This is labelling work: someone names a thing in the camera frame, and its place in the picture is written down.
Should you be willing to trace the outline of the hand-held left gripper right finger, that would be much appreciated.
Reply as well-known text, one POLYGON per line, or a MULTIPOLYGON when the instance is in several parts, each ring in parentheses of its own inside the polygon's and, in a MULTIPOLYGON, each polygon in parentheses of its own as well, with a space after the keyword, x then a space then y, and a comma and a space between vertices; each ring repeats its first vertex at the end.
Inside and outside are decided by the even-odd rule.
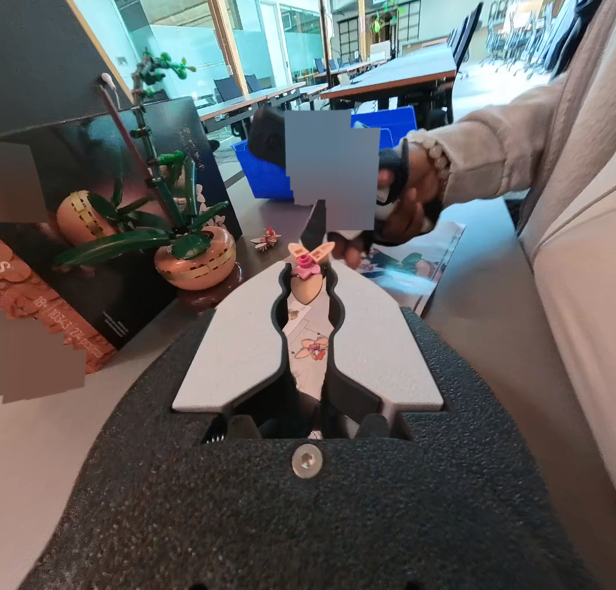
POLYGON ((344 263, 330 263, 330 307, 341 316, 329 359, 355 392, 342 413, 439 411, 443 397, 395 299, 344 263))

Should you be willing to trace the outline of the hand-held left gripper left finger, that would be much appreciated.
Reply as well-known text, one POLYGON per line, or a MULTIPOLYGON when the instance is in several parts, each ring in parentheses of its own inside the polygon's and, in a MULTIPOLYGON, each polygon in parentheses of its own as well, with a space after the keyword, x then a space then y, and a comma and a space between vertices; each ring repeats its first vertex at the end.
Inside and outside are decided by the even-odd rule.
POLYGON ((282 373, 289 263, 274 263, 244 282, 215 309, 173 401, 177 412, 232 409, 282 373))

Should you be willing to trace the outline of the small pink peach brick flower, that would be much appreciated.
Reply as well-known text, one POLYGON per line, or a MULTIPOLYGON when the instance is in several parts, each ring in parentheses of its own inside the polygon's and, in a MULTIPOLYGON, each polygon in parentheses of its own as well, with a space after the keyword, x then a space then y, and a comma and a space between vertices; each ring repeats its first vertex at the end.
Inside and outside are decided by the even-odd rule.
POLYGON ((323 286, 321 265, 328 261, 335 243, 326 242, 292 263, 290 288, 293 297, 303 305, 310 304, 320 293, 323 286))

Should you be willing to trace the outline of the person's right forearm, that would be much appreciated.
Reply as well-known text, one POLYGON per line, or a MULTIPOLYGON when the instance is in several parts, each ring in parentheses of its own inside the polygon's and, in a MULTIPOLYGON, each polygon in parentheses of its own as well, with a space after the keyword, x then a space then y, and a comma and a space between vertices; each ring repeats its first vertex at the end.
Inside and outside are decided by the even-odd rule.
POLYGON ((538 187, 566 76, 509 104, 487 106, 432 130, 449 161, 444 207, 538 187))

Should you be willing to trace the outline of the grey desk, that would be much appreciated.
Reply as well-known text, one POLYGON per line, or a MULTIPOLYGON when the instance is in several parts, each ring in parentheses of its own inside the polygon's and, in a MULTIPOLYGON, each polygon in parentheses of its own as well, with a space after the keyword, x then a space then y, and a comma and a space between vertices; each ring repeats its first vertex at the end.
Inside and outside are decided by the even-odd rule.
POLYGON ((205 444, 171 412, 212 314, 177 307, 65 394, 1 408, 1 589, 615 589, 615 488, 500 201, 425 322, 445 410, 406 440, 205 444))

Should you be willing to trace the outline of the person's right hand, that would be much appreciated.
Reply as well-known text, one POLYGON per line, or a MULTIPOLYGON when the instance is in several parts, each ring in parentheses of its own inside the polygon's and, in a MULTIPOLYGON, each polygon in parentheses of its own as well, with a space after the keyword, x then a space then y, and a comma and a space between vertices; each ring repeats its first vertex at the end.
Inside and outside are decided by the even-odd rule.
MULTIPOLYGON (((411 147, 408 152, 405 191, 382 224, 378 243, 397 246, 422 234, 426 218, 424 206, 442 195, 443 186, 440 170, 426 150, 411 147)), ((331 232, 328 234, 328 240, 335 243, 331 253, 333 259, 345 261, 353 270, 358 268, 366 253, 361 238, 348 240, 331 232)))

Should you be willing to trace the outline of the blue plastic bin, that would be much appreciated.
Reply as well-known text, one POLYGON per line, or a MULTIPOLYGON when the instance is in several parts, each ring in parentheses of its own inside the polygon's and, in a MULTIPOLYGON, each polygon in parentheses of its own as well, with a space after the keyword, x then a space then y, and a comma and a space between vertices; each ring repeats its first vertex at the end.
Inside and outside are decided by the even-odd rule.
MULTIPOLYGON (((379 168, 394 169, 398 162, 392 150, 408 132, 417 129, 417 121, 414 108, 406 106, 352 114, 350 127, 379 129, 379 168)), ((255 157, 249 151, 246 139, 233 144, 232 149, 255 198, 287 201, 294 199, 285 168, 255 157)))

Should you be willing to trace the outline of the long office table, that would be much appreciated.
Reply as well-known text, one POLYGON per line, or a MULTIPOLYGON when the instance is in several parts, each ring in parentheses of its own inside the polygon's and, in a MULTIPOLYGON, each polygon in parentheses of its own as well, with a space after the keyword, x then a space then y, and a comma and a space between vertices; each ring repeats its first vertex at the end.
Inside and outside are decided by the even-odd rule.
POLYGON ((302 81, 281 88, 267 88, 230 101, 198 106, 196 109, 204 131, 213 133, 250 119, 263 106, 290 108, 290 103, 301 97, 301 88, 304 86, 306 83, 302 81))
POLYGON ((351 84, 330 88, 320 94, 320 99, 328 100, 330 109, 338 108, 341 102, 389 101, 417 88, 451 80, 456 74, 451 49, 445 44, 435 45, 390 60, 354 78, 351 84))

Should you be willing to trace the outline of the open instruction booklet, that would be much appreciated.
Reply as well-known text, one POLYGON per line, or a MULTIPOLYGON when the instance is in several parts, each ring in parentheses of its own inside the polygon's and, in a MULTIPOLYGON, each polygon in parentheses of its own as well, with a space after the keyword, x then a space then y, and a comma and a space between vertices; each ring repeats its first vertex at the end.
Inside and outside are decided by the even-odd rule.
MULTIPOLYGON (((427 235, 401 246, 375 245, 357 271, 420 317, 465 228, 465 224, 445 220, 427 235)), ((289 320, 283 331, 288 339, 291 372, 298 390, 311 401, 320 400, 325 380, 328 337, 333 330, 327 312, 325 289, 308 305, 294 297, 288 300, 289 320)))

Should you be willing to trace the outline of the peach flower with red piece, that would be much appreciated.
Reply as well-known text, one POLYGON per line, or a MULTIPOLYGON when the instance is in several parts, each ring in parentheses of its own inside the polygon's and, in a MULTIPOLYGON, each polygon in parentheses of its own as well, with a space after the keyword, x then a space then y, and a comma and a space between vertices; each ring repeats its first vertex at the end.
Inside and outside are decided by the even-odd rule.
POLYGON ((272 226, 267 226, 261 236, 251 239, 251 243, 259 252, 265 252, 272 248, 278 240, 281 238, 281 234, 277 233, 272 226))

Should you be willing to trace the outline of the wooden building column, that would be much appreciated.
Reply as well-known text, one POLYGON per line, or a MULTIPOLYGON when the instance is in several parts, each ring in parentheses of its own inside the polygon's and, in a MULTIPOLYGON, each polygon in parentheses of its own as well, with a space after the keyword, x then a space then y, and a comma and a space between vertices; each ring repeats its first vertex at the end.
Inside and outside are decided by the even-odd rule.
POLYGON ((225 0, 207 0, 214 23, 218 45, 223 55, 228 75, 233 77, 242 95, 248 95, 248 85, 235 42, 225 0))

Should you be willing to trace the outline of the green brick orchid plant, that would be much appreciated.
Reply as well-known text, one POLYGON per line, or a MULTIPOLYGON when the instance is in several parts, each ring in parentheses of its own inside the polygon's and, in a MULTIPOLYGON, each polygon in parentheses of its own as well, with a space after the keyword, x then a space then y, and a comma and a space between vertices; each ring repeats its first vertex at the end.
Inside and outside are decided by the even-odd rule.
POLYGON ((155 56, 146 49, 131 75, 131 112, 136 121, 135 128, 136 108, 139 107, 143 114, 142 121, 150 132, 151 147, 157 155, 153 166, 156 176, 155 195, 149 193, 122 206, 122 178, 115 180, 110 199, 89 193, 86 198, 89 209, 108 222, 115 233, 101 234, 83 246, 66 250, 55 257, 55 265, 65 269, 98 265, 121 255, 171 246, 176 240, 206 227, 210 220, 230 205, 229 201, 221 201, 205 212, 199 212, 194 158, 180 150, 167 154, 157 152, 152 129, 147 123, 145 106, 146 101, 154 96, 152 87, 160 84, 168 71, 180 80, 186 80, 188 72, 196 72, 196 67, 190 65, 184 57, 175 62, 166 52, 155 56))

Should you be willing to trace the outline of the hanging green plant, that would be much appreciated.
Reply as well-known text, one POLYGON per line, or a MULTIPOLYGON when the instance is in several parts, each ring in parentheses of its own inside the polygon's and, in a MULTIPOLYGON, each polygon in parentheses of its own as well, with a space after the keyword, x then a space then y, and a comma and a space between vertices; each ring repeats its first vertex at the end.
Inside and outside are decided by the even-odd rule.
POLYGON ((381 29, 387 23, 397 23, 397 19, 400 15, 400 8, 398 0, 378 0, 377 3, 381 6, 376 10, 374 19, 371 23, 371 31, 379 35, 381 29))

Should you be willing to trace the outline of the person's torso and lap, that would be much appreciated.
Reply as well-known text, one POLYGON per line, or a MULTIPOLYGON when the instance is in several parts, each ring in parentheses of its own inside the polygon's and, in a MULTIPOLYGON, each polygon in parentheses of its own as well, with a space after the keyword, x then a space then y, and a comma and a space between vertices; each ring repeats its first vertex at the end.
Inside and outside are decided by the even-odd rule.
POLYGON ((615 483, 615 0, 564 75, 562 145, 522 235, 559 353, 615 483))

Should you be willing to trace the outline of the black office chair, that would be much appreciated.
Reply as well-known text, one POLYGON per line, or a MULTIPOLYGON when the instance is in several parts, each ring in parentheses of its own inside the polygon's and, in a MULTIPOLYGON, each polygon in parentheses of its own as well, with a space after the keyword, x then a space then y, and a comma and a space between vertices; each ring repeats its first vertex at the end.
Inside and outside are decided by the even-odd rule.
POLYGON ((480 21, 482 9, 483 1, 480 1, 478 5, 463 19, 461 25, 451 32, 447 40, 447 46, 451 50, 455 63, 456 74, 458 74, 461 64, 463 63, 469 50, 474 32, 480 21))

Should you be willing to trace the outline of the black brick set box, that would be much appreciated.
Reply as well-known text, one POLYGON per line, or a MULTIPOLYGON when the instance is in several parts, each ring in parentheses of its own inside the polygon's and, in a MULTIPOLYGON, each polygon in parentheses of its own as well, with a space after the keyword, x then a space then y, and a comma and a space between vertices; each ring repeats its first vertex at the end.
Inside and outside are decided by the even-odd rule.
MULTIPOLYGON (((1 311, 34 319, 98 371, 177 295, 155 268, 158 248, 65 269, 56 256, 115 230, 89 193, 122 206, 149 194, 98 95, 107 65, 69 0, 1 0, 1 311)), ((188 99, 146 102, 158 154, 196 164, 199 212, 229 201, 188 99)), ((232 204, 206 226, 242 231, 232 204)))

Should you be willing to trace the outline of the group of stacked chairs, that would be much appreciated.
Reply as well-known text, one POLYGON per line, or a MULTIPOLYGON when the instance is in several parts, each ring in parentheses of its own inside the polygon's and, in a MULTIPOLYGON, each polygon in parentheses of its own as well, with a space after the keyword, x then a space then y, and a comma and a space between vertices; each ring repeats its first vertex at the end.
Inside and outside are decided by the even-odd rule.
POLYGON ((553 8, 545 0, 494 1, 487 20, 487 56, 479 65, 494 65, 496 72, 512 70, 528 80, 542 72, 541 48, 551 31, 553 8))

